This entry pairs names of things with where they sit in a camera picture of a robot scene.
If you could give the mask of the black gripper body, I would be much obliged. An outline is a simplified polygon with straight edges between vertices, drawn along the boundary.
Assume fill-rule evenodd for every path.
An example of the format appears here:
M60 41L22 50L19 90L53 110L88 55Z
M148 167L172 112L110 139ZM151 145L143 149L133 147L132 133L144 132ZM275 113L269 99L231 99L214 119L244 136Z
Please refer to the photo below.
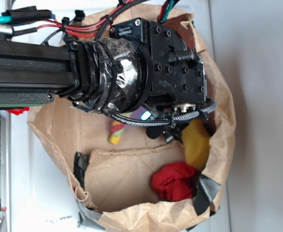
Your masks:
M204 64L194 49L172 29L137 18L113 26L110 37L133 47L137 80L125 87L125 111L139 106L203 105L207 97Z

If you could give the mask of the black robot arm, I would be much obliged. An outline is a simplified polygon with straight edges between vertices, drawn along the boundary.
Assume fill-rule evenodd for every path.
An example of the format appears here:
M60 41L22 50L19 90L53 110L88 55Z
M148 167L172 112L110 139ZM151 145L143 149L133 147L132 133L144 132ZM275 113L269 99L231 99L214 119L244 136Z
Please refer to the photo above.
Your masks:
M109 34L53 47L10 42L12 26L0 24L0 109L61 97L114 119L143 106L157 124L213 110L201 57L172 28L136 18L112 26Z

